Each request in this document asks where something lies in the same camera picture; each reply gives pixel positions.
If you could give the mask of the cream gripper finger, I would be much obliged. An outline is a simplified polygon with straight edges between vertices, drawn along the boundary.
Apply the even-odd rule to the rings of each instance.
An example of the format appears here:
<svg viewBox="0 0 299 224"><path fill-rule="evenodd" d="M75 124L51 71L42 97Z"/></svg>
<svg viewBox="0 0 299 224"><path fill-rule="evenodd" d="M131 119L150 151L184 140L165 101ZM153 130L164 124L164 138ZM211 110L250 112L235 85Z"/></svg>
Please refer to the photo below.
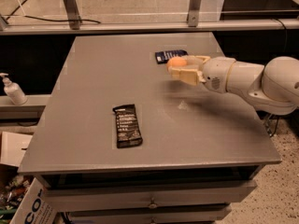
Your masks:
<svg viewBox="0 0 299 224"><path fill-rule="evenodd" d="M170 67L169 73L173 79L180 80L192 86L196 86L199 83L206 82L203 73L196 69L183 69L183 68Z"/></svg>
<svg viewBox="0 0 299 224"><path fill-rule="evenodd" d="M185 55L183 56L183 59L187 62L187 65L193 65L198 69L203 69L205 63L210 60L210 57L199 55Z"/></svg>

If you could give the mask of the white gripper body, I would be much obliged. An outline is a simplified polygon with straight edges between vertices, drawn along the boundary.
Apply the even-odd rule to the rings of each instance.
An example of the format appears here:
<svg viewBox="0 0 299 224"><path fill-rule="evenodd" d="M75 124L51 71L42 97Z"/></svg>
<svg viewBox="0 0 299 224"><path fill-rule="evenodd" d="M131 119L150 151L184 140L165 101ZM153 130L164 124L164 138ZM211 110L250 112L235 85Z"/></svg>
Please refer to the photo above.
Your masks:
<svg viewBox="0 0 299 224"><path fill-rule="evenodd" d="M229 71L236 59L227 57L211 58L204 64L203 74L205 87L209 91L226 93L226 83Z"/></svg>

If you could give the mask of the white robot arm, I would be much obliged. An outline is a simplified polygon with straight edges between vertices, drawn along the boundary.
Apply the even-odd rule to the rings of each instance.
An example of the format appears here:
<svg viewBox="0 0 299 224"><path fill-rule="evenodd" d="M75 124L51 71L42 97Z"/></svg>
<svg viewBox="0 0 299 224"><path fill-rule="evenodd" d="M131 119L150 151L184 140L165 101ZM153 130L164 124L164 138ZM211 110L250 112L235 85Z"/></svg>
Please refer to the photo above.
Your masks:
<svg viewBox="0 0 299 224"><path fill-rule="evenodd" d="M299 107L299 60L292 57L277 57L262 65L185 55L170 59L166 67L175 80L235 94L257 110L288 115Z"/></svg>

